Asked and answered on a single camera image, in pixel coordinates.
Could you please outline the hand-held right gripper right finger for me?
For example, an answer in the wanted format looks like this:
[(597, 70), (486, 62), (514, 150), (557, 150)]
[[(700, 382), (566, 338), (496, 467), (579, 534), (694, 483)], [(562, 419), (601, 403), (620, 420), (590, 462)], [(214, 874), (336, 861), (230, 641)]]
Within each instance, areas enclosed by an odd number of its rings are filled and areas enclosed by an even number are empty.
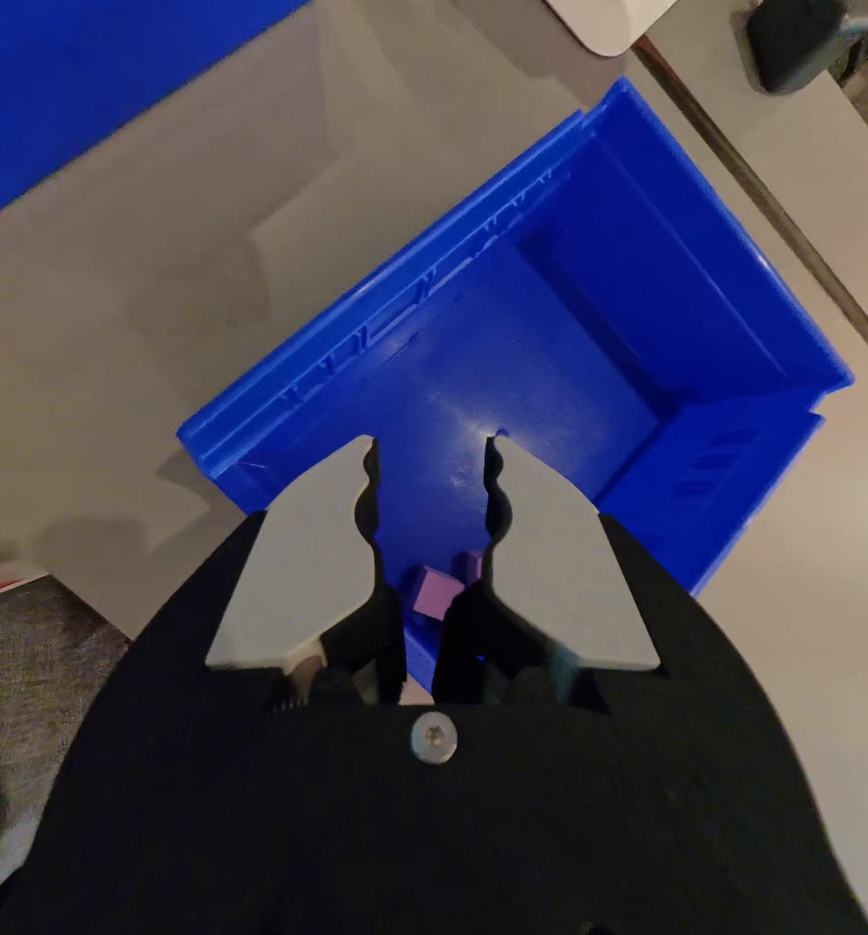
[(605, 705), (596, 671), (653, 672), (661, 659), (601, 515), (509, 437), (487, 438), (490, 540), (479, 577), (445, 614), (436, 702)]

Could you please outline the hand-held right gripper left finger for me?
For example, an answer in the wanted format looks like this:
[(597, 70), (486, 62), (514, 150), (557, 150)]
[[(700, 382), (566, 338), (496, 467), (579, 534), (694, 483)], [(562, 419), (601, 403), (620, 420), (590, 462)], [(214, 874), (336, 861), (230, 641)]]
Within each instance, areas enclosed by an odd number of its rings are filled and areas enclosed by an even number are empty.
[(262, 523), (206, 655), (214, 671), (277, 669), (312, 659), (375, 673), (377, 703), (406, 681), (402, 602), (385, 576), (377, 439), (358, 436), (291, 482)]

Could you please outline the blue plastic bin with cubes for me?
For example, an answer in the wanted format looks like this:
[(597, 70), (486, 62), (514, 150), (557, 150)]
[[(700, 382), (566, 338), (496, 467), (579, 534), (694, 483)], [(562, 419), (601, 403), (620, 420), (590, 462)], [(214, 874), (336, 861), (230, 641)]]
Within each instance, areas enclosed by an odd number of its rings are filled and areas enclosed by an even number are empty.
[(636, 89), (616, 82), (179, 431), (246, 513), (358, 436), (407, 668), (414, 569), (484, 551), (487, 438), (566, 478), (696, 595), (852, 376)]

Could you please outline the white stand base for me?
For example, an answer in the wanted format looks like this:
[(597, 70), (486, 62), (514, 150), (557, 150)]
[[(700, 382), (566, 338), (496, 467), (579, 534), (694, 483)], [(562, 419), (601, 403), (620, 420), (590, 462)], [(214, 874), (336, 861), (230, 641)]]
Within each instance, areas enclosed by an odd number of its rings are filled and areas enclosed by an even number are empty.
[(676, 1), (546, 1), (588, 52), (612, 58), (626, 53)]

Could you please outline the black box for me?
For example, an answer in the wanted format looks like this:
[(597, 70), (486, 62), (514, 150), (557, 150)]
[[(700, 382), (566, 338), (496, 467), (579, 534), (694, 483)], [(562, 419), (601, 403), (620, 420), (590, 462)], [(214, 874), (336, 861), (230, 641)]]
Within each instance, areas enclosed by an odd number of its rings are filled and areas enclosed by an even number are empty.
[(791, 94), (868, 35), (868, 1), (763, 1), (744, 33), (762, 89)]

